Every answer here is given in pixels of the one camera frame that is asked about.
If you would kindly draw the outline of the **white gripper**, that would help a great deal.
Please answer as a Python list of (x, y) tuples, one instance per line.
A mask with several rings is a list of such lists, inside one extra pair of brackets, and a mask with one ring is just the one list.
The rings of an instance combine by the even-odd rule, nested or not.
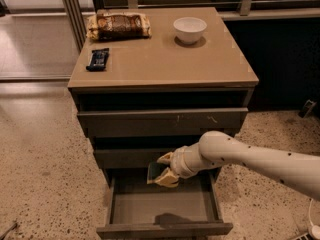
[(159, 157), (157, 162), (165, 165), (170, 164), (171, 169), (165, 169), (163, 173), (156, 178), (154, 183), (167, 188), (177, 187), (179, 177), (188, 179), (200, 171), (201, 156), (199, 153), (199, 145), (183, 146), (174, 152), (168, 152)]

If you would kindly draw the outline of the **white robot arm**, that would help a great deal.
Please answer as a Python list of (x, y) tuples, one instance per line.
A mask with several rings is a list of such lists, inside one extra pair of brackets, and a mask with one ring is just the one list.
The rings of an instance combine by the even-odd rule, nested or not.
[(227, 164), (247, 167), (312, 199), (320, 200), (320, 157), (252, 146), (209, 131), (191, 146), (169, 152), (148, 167), (148, 184), (172, 188), (179, 179)]

